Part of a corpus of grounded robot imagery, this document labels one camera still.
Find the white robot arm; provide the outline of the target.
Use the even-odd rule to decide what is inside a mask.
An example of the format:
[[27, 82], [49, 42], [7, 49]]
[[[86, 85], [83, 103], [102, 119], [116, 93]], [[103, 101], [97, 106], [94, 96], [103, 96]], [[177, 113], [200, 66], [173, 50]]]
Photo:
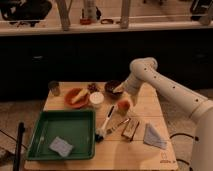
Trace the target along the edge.
[[143, 83], [185, 111], [196, 124], [190, 171], [213, 171], [213, 100], [161, 75], [153, 57], [134, 59], [130, 74], [114, 92], [126, 91], [136, 103]]

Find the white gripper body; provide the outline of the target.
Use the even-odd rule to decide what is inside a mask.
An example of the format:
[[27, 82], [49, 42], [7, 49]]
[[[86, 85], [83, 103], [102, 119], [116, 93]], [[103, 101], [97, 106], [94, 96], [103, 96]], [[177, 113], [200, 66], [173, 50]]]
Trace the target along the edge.
[[137, 104], [138, 94], [143, 82], [138, 80], [137, 78], [128, 77], [125, 81], [123, 81], [120, 85], [113, 89], [114, 93], [118, 92], [127, 92], [130, 96], [133, 105]]

